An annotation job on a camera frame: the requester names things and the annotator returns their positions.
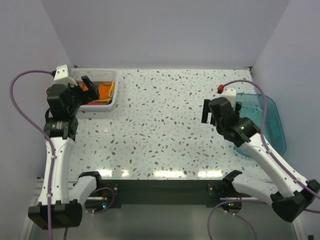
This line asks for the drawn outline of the pink towel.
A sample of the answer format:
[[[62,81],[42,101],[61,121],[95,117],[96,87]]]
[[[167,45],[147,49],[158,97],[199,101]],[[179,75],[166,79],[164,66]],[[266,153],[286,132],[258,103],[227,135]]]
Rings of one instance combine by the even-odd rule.
[[[107,105],[109,105],[111,103],[112,103],[112,100],[109,100],[109,101],[96,100],[96,101],[89,102],[88,105],[89,106],[107,106]]]

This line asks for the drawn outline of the orange grey patterned towel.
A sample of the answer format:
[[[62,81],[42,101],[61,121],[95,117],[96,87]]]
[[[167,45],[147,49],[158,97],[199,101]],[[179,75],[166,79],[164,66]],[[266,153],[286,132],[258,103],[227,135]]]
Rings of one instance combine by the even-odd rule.
[[[116,84],[113,81],[94,81],[99,87],[100,98],[96,101],[110,101],[113,99]]]

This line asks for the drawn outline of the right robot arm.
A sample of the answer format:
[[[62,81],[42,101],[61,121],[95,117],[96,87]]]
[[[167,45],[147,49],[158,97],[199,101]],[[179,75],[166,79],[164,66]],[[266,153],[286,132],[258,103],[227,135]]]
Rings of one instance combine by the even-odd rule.
[[[268,205],[284,221],[293,222],[314,201],[320,191],[317,180],[308,180],[290,167],[264,139],[260,128],[249,118],[240,117],[242,104],[232,104],[225,97],[203,103],[201,122],[210,122],[223,138],[247,152],[271,183],[255,180],[239,170],[223,178],[223,192],[250,195]]]

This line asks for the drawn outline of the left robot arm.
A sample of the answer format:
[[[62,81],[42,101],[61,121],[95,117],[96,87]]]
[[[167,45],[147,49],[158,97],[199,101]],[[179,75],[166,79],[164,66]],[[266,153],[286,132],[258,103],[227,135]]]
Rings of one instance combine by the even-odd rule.
[[[88,197],[99,196],[104,190],[97,171],[81,173],[74,187],[69,188],[70,159],[79,124],[77,112],[80,106],[100,97],[99,87],[88,76],[81,80],[85,89],[74,82],[55,83],[46,91],[46,169],[38,203],[28,209],[28,217],[43,230],[78,227]]]

